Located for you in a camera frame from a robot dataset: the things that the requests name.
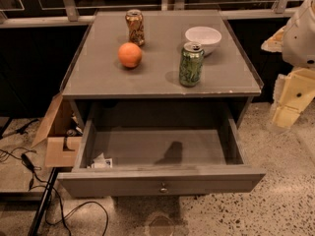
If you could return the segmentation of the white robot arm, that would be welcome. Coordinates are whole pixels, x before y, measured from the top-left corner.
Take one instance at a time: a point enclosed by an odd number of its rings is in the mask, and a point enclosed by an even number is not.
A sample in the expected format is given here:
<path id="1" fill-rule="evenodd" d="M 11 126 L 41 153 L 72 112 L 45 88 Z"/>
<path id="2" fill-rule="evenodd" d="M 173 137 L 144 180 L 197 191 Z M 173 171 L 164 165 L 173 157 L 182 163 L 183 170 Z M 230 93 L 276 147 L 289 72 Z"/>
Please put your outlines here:
<path id="1" fill-rule="evenodd" d="M 315 97 L 315 0 L 304 0 L 286 25 L 263 42 L 261 49 L 280 52 L 292 66 L 279 74 L 274 87 L 270 126 L 288 130 Z"/>

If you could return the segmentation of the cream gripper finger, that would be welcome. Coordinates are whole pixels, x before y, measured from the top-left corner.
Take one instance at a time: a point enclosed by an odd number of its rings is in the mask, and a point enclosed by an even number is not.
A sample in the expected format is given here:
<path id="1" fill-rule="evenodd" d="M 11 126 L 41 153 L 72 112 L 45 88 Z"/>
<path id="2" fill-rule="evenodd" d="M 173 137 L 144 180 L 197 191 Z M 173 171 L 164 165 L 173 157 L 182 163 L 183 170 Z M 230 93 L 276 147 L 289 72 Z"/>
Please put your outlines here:
<path id="1" fill-rule="evenodd" d="M 283 52 L 283 37 L 284 37 L 284 28 L 278 29 L 271 37 L 265 40 L 261 49 L 267 52 Z"/>
<path id="2" fill-rule="evenodd" d="M 289 129 L 314 98 L 314 69 L 294 68 L 286 76 L 279 74 L 274 87 L 272 125 Z"/>

